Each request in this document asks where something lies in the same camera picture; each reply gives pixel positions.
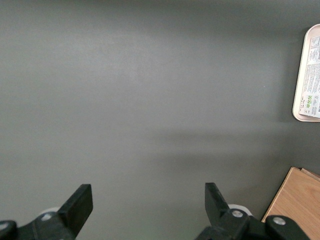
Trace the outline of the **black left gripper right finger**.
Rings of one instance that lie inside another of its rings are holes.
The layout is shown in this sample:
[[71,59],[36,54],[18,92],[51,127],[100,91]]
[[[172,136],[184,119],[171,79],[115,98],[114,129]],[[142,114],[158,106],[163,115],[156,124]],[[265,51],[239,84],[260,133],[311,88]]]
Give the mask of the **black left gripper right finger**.
[[230,207],[215,183],[205,184],[205,211],[210,226],[198,240],[264,240],[264,224],[238,207]]

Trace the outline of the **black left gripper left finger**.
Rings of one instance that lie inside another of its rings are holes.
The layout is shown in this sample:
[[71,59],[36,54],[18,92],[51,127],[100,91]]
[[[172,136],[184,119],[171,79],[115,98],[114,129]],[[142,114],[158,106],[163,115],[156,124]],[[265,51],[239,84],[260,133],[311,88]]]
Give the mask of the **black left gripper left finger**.
[[93,211],[92,186],[82,184],[58,208],[47,210],[19,227],[19,240],[75,240]]

